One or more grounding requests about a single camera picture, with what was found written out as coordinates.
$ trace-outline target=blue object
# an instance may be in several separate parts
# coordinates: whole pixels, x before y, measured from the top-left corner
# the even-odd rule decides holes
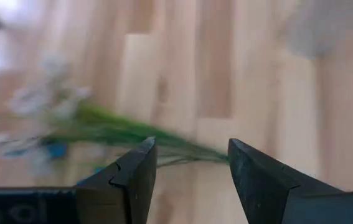
[[[61,159],[65,157],[67,149],[67,144],[64,142],[46,144],[46,150],[49,152],[51,159]]]

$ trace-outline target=wood grain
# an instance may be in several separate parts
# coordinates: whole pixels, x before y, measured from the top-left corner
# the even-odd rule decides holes
[[[240,138],[353,190],[353,30],[322,57],[293,54],[284,34],[300,2],[8,1],[0,4],[0,111],[14,89],[43,78],[45,55],[60,55],[70,81],[104,108],[223,152]],[[0,185],[72,185],[91,172],[76,161],[103,162],[86,147],[97,148],[74,146],[67,168],[39,180],[28,161],[0,160]],[[206,163],[158,170],[149,223],[246,223],[229,174]]]

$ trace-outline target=wooden plank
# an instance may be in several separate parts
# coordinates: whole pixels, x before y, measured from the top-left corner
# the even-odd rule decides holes
[[[20,88],[22,76],[19,72],[2,71],[0,72],[0,114],[11,113],[8,102],[13,94]],[[15,127],[18,122],[13,119],[0,119],[0,132],[17,134]]]
[[[13,51],[19,54],[17,65],[24,75],[23,85],[35,83],[42,78],[40,64],[42,56],[45,54],[45,41],[47,36],[51,35],[50,19],[52,18],[55,1],[24,1],[22,4],[26,7],[25,16],[28,23],[24,24],[21,30],[12,30],[10,33],[14,42],[17,43]]]
[[[94,70],[87,72],[96,74],[92,86],[94,102],[113,110],[123,61],[125,34],[128,31],[130,19],[131,1],[101,1],[102,8],[95,12],[104,16],[99,19],[105,21],[99,46],[101,50],[94,54],[96,60]]]
[[[197,139],[226,154],[229,138],[237,137],[237,124],[232,119],[199,119]],[[192,223],[248,223],[229,166],[200,162],[195,167]]]
[[[200,1],[197,21],[197,106],[201,118],[232,114],[233,0]]]
[[[71,15],[74,18],[71,22],[73,23],[73,33],[77,34],[79,38],[74,40],[75,44],[68,45],[67,55],[75,54],[75,49],[82,49],[79,51],[80,54],[76,54],[78,57],[71,57],[74,59],[71,61],[73,63],[73,81],[79,86],[93,88],[96,76],[99,74],[103,75],[102,71],[98,73],[99,64],[102,60],[100,57],[105,50],[103,42],[107,38],[107,27],[109,29],[112,28],[108,17],[114,16],[114,12],[106,7],[106,2],[104,1],[79,2],[79,7],[72,11]],[[63,42],[67,42],[72,38],[72,36],[66,36]]]
[[[35,177],[31,172],[31,161],[24,158],[2,160],[0,172],[0,186],[33,187],[36,186]]]
[[[236,1],[232,99],[240,139],[274,154],[278,111],[273,1]]]
[[[282,50],[281,101],[277,158],[295,169],[318,177],[316,70],[311,61]]]
[[[156,0],[159,76],[151,124],[194,139],[195,20],[197,1]],[[195,166],[160,169],[149,223],[192,223]]]
[[[155,0],[133,0],[128,33],[147,34],[153,28]]]
[[[353,189],[353,32],[321,61],[323,133],[327,181]]]
[[[115,111],[149,123],[156,103],[159,76],[157,39],[153,35],[129,34],[124,55]]]

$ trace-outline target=blurry object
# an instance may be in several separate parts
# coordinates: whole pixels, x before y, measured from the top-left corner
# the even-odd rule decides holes
[[[36,126],[33,130],[27,130],[22,139],[0,138],[3,139],[0,141],[2,156],[13,158],[28,155],[34,166],[40,166],[37,170],[44,170],[50,168],[52,160],[65,157],[69,144],[92,142],[105,146],[134,147],[155,136],[161,147],[159,167],[196,161],[228,164],[227,155],[215,149],[94,105],[89,99],[89,89],[67,82],[68,68],[63,58],[51,57],[43,63],[46,74],[43,80],[15,92],[7,104],[11,114],[0,114],[0,119],[28,119]]]
[[[343,192],[231,139],[230,170],[249,224],[353,224],[353,192]]]
[[[0,0],[0,26],[13,29],[14,26],[23,26],[32,22],[34,17],[27,17],[28,8],[37,1],[29,0]]]
[[[353,29],[353,0],[305,0],[285,27],[287,46],[308,58],[328,53]]]

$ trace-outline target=light wood surface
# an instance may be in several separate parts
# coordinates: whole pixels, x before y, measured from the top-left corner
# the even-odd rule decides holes
[[[239,138],[353,190],[353,30],[321,58],[294,55],[281,34],[298,4],[0,1],[0,111],[12,91],[41,78],[43,56],[59,54],[72,65],[72,81],[109,110],[225,152],[228,139]],[[0,185],[70,185],[88,175],[72,164],[86,157],[81,148],[67,179],[39,182],[25,161],[7,161]],[[158,170],[149,223],[245,221],[227,166]]]

